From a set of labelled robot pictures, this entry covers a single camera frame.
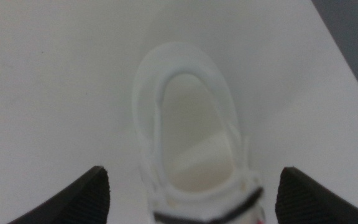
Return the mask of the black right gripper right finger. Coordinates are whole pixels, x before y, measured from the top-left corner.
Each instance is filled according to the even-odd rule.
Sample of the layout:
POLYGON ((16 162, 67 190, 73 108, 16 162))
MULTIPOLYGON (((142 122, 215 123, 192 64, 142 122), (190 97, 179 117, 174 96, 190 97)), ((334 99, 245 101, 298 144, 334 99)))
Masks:
POLYGON ((275 213, 279 224, 358 224, 358 208, 296 167, 280 174, 275 213))

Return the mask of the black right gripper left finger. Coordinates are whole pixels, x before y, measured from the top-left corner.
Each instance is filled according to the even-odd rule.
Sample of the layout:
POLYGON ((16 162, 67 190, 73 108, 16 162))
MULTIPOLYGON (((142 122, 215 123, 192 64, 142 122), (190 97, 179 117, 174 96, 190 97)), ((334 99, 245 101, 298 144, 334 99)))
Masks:
POLYGON ((68 187, 11 224, 106 223, 110 208, 108 172, 94 166, 68 187))

